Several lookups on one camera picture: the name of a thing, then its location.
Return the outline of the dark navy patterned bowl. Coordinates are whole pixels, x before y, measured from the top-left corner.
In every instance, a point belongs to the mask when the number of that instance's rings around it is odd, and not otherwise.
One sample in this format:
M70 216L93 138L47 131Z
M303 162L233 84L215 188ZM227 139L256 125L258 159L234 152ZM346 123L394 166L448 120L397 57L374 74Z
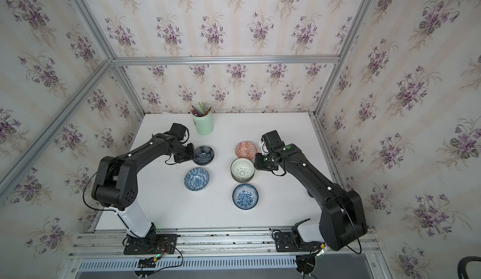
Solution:
M215 156L214 150L209 146L199 146L194 150L193 162L199 166L208 165Z

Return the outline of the green triangle pattern bowl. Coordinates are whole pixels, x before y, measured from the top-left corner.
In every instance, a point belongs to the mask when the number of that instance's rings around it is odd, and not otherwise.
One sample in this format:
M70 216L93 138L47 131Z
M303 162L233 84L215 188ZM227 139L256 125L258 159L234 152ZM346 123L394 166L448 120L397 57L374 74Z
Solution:
M234 178L253 178L255 174L254 163L245 158L238 158L230 166L231 176Z

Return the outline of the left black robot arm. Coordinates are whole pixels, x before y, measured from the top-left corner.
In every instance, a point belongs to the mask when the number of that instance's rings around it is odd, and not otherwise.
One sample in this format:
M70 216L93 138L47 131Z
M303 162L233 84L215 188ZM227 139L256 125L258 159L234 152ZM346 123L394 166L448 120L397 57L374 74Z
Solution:
M161 156L172 156L176 164L193 160L194 145L187 142L189 136L187 127L174 123L169 131L153 135L134 150L100 161L91 197L119 217L133 242L152 247L157 239L155 225L137 201L138 173Z

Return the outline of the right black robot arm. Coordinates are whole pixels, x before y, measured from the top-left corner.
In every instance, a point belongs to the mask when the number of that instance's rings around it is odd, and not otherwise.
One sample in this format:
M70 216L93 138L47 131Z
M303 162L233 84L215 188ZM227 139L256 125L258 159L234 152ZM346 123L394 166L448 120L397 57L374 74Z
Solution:
M264 153L258 153L257 170L277 171L294 176L316 200L321 209L318 231L321 241L338 251L368 232L361 196L346 191L319 171L294 144L285 144L276 130L261 137Z

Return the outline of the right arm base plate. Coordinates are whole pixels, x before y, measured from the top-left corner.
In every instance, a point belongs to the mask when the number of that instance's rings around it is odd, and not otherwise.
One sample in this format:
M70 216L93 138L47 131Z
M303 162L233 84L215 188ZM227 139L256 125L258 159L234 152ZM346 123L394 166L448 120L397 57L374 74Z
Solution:
M277 252L316 252L323 248L324 242L304 241L297 233L273 230L271 238L276 244Z

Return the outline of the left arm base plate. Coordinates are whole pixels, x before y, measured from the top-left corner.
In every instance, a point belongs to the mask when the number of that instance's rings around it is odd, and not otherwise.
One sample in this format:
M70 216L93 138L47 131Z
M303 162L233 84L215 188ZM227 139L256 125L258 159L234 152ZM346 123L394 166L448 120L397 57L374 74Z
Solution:
M157 235L154 240L128 235L123 243L124 255L174 254L177 239L176 234Z

